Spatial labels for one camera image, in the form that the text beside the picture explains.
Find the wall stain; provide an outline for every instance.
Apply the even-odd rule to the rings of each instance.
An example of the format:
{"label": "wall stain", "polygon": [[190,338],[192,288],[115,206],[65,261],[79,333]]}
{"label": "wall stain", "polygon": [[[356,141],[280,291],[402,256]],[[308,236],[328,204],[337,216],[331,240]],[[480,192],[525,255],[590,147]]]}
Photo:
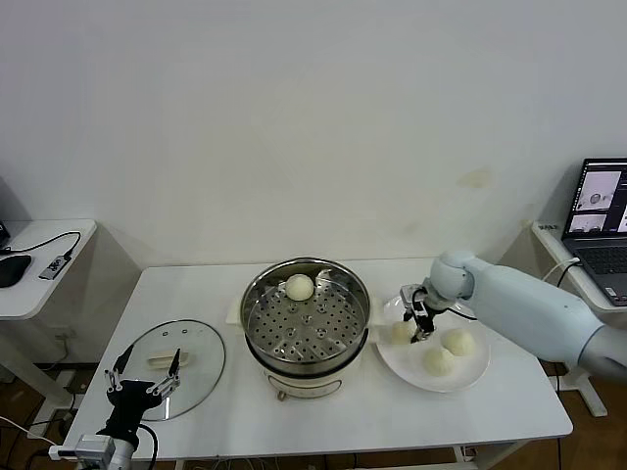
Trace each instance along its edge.
{"label": "wall stain", "polygon": [[459,177],[457,186],[461,188],[482,189],[492,186],[494,177],[487,166],[470,171]]}

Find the pot lid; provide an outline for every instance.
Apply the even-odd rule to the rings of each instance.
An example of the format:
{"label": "pot lid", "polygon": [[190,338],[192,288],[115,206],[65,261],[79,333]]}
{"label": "pot lid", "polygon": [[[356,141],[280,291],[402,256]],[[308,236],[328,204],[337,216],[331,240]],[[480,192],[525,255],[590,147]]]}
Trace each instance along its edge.
{"label": "pot lid", "polygon": [[164,421],[190,410],[209,396],[222,374],[225,351],[219,333],[202,321],[176,320],[156,326],[133,343],[121,379],[161,382],[178,349],[180,385],[144,413],[146,421]]}

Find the small white desk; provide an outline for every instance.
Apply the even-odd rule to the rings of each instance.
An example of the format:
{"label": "small white desk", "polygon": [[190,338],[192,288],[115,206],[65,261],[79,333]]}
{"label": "small white desk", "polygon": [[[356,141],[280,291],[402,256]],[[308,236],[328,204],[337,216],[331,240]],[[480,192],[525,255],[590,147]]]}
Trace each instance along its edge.
{"label": "small white desk", "polygon": [[[346,261],[381,300],[403,284],[421,281],[431,259]],[[148,329],[169,320],[210,323],[224,339],[226,363],[216,388],[198,406],[167,422],[148,423],[159,435],[160,459],[244,457],[376,451],[514,443],[485,451],[474,463],[489,468],[529,440],[564,436],[572,424],[538,360],[488,330],[492,363],[472,388],[452,394],[417,389],[397,377],[373,345],[362,352],[358,373],[322,399],[276,399],[247,351],[244,336],[225,317],[235,299],[265,265],[155,267],[146,269],[107,346],[65,444],[104,427],[112,407],[104,370]],[[149,459],[141,434],[134,454]]]}
{"label": "small white desk", "polygon": [[[79,231],[80,241],[72,252],[72,260],[63,268],[56,279],[47,281],[39,279],[39,274],[54,258],[63,255],[76,240],[76,235],[68,235],[48,245],[25,253],[31,255],[32,262],[26,269],[24,277],[15,286],[0,289],[0,321],[26,320],[35,316],[45,305],[55,288],[59,285],[66,272],[70,270],[76,257],[96,230],[96,222],[89,219],[79,220],[34,220],[5,221],[11,234],[8,246],[14,250],[32,247],[49,240],[61,233]],[[0,339],[0,364],[28,383],[33,389],[46,398],[35,421],[49,419],[55,408],[69,407],[72,395],[63,388],[65,382],[72,377],[63,374],[55,382],[48,375],[35,367],[30,359],[17,351],[5,339]],[[33,432],[41,432],[45,426],[33,428]]]}
{"label": "small white desk", "polygon": [[[563,225],[553,222],[534,222],[531,232],[538,239],[541,245],[547,250],[555,263],[564,262],[573,258],[573,255],[561,243]],[[566,266],[557,270],[560,274]],[[601,292],[599,286],[586,273],[583,267],[573,266],[566,273],[568,280],[579,293],[584,302],[596,313],[600,315],[607,313],[627,312],[627,306],[614,306]],[[568,373],[559,379],[559,387],[563,391],[577,391],[588,406],[591,414],[596,417],[607,416],[607,408],[603,404],[601,397],[590,383],[590,374],[574,364],[566,364]],[[556,377],[551,378],[554,388],[557,388]]]}
{"label": "small white desk", "polygon": [[[538,239],[541,245],[549,252],[555,263],[563,262],[573,258],[564,244],[561,243],[563,225],[553,222],[534,222],[531,232]],[[573,266],[566,274],[573,287],[581,295],[581,298],[588,306],[597,313],[621,313],[627,312],[627,306],[614,306],[595,281],[584,271],[583,267]]]}

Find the pot handle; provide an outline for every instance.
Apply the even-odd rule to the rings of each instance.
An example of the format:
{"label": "pot handle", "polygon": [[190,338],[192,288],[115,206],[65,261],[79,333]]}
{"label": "pot handle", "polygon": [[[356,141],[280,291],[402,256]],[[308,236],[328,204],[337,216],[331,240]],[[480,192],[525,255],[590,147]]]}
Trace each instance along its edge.
{"label": "pot handle", "polygon": [[228,308],[228,314],[226,315],[226,324],[238,327],[243,334],[244,328],[242,328],[242,323],[239,321],[239,308],[241,304],[241,297],[233,299],[233,302],[231,302],[231,305]]}
{"label": "pot handle", "polygon": [[368,343],[378,343],[381,337],[382,327],[385,326],[383,319],[383,301],[370,296],[370,320],[368,321]]}

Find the laptop screen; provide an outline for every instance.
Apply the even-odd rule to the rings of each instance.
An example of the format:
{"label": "laptop screen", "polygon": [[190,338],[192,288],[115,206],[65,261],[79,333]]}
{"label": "laptop screen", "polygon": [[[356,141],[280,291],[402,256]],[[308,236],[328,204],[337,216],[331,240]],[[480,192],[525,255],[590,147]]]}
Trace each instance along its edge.
{"label": "laptop screen", "polygon": [[587,159],[564,237],[627,237],[627,159]]}

